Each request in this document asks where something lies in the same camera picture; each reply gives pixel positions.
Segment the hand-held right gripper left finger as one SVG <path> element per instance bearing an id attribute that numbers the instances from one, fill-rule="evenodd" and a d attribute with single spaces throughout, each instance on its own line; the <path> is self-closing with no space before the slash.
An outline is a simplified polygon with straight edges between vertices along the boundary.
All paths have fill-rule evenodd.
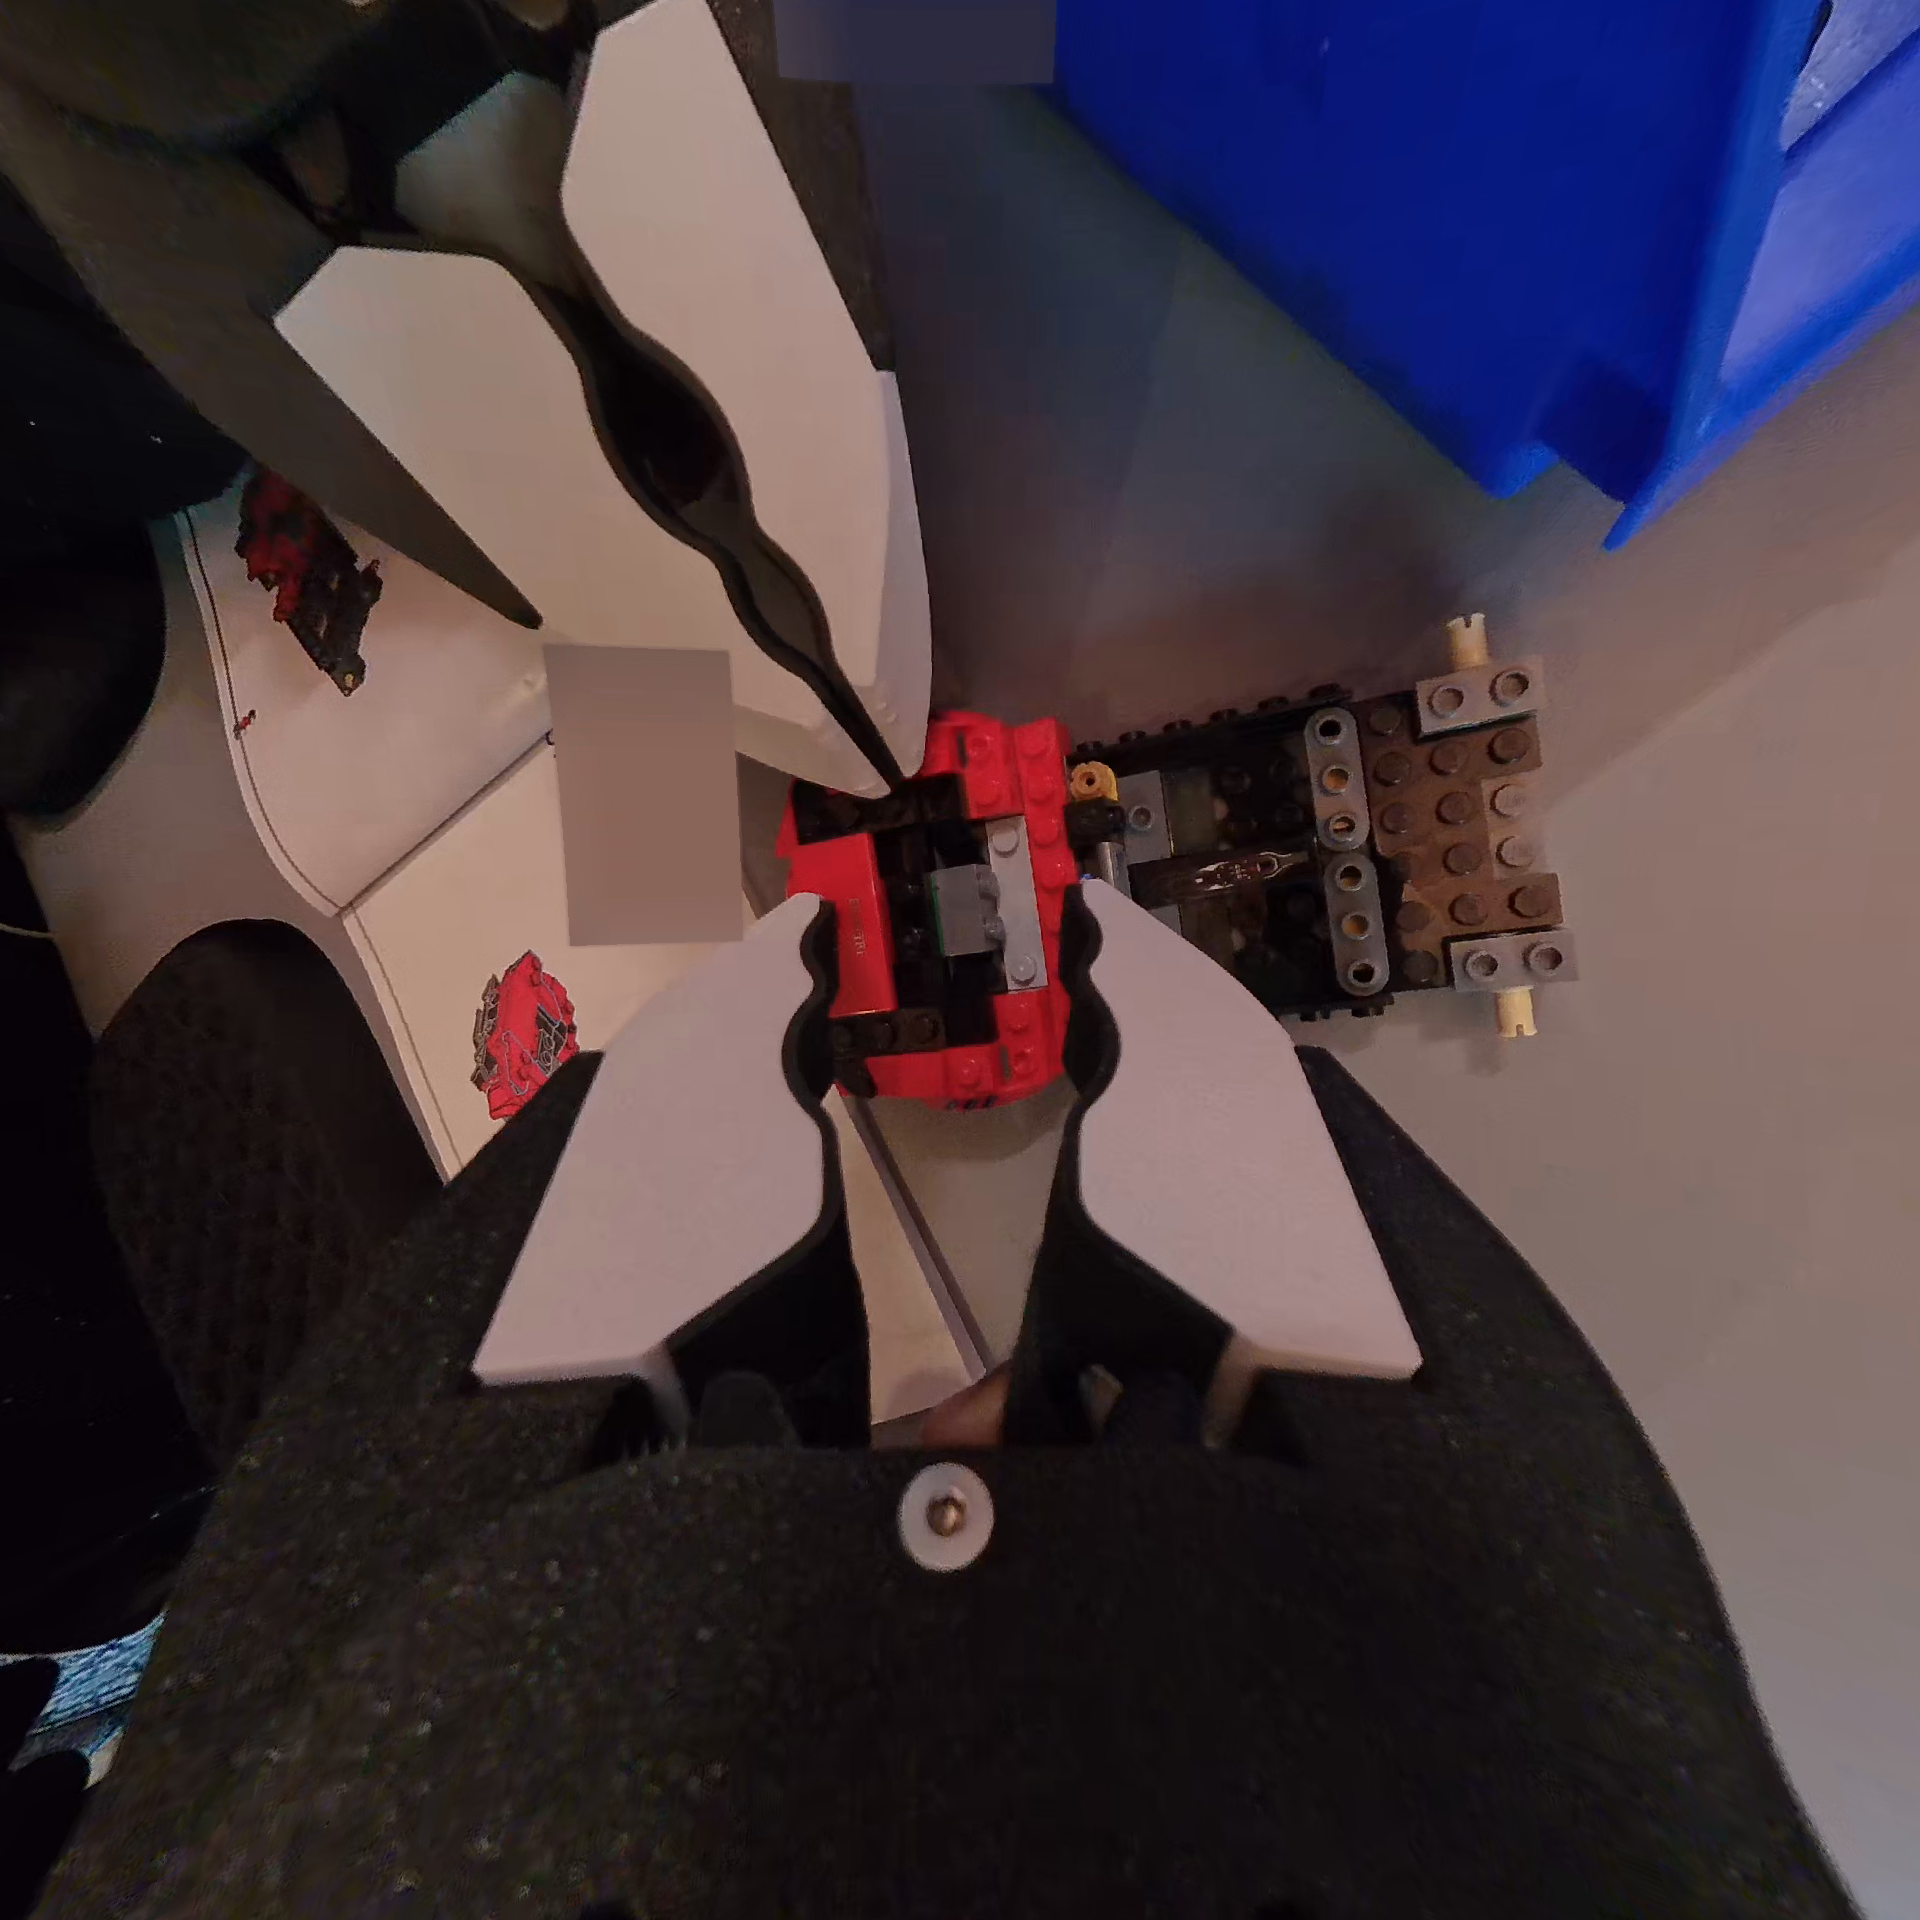
<path id="1" fill-rule="evenodd" d="M 870 1410 L 829 1005 L 831 906 L 785 899 L 608 1045 L 516 1259 L 479 1385 L 775 1382 L 798 1410 Z"/>

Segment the blue plastic bin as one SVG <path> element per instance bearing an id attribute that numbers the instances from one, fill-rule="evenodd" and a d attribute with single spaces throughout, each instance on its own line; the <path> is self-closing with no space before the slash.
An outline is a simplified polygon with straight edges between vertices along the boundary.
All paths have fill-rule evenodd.
<path id="1" fill-rule="evenodd" d="M 1631 539 L 1920 279 L 1914 8 L 1085 0 L 1054 106 L 1490 494 Z"/>

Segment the person's blue jeans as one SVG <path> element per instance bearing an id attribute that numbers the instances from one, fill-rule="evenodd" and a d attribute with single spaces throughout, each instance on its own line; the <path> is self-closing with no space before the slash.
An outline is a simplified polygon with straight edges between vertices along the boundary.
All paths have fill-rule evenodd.
<path id="1" fill-rule="evenodd" d="M 158 1624 L 168 1611 L 110 1646 L 81 1646 L 54 1655 L 25 1655 L 25 1649 L 0 1655 L 0 1674 L 28 1659 L 54 1666 L 54 1689 L 44 1709 L 31 1714 L 31 1725 L 17 1737 L 17 1747 L 7 1753 L 7 1763 L 31 1763 L 44 1753 L 81 1753 L 90 1788 L 97 1788 L 127 1737 L 131 1694 L 149 1674 Z"/>

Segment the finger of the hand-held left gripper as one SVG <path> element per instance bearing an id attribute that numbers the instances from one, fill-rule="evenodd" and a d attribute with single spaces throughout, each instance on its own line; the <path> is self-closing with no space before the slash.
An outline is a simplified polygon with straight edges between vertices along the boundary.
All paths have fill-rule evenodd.
<path id="1" fill-rule="evenodd" d="M 747 721 L 747 753 L 829 789 L 915 779 L 931 615 L 901 380 L 870 366 L 712 8 L 595 32 L 562 225 L 608 308 L 719 406 L 751 632 L 829 704 Z"/>
<path id="2" fill-rule="evenodd" d="M 719 649 L 747 757 L 846 792 L 901 785 L 719 406 L 595 306 L 540 298 L 486 255 L 335 248 L 274 331 L 544 639 Z"/>

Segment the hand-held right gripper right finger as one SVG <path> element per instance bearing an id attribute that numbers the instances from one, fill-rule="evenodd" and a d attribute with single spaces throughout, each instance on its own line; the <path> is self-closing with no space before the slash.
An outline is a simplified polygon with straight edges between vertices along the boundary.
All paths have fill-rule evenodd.
<path id="1" fill-rule="evenodd" d="M 1011 1365 L 1011 1437 L 1236 1437 L 1264 1376 L 1422 1366 L 1284 1024 L 1118 889 L 1063 899 L 1073 1118 Z"/>

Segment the black quilted pad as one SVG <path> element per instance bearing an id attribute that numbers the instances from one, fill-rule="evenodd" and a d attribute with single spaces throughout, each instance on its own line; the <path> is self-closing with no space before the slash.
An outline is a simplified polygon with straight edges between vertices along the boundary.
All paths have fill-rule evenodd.
<path id="1" fill-rule="evenodd" d="M 209 1456 L 172 1516 L 206 1524 L 273 1388 L 441 1175 L 344 971 L 287 919 L 200 926 L 131 989 L 93 1048 L 90 1125 Z"/>

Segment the red and black lego car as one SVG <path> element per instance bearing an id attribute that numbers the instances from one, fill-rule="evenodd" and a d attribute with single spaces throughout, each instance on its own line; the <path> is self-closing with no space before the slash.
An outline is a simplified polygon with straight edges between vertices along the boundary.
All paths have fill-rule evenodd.
<path id="1" fill-rule="evenodd" d="M 911 785 L 792 785 L 777 861 L 840 940 L 831 1070 L 856 1099 L 998 1107 L 1063 1076 L 1059 918 L 1103 880 L 1267 1014 L 1385 1014 L 1490 992 L 1500 1036 L 1575 974 L 1532 851 L 1543 662 L 1448 624 L 1413 691 L 1173 715 L 1073 744 L 1059 715 L 938 713 Z"/>

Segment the lego instruction booklet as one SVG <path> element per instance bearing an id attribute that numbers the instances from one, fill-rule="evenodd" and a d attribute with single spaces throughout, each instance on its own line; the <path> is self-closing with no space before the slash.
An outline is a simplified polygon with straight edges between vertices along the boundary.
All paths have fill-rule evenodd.
<path id="1" fill-rule="evenodd" d="M 604 1048 L 705 951 L 570 944 L 534 632 L 347 529 L 379 600 L 359 639 L 371 683 L 344 697 L 273 616 L 240 534 L 242 483 L 175 511 L 240 792 L 281 883 L 347 930 L 421 1136 L 460 1175 L 496 1136 L 474 1089 L 492 974 L 534 955 Z"/>

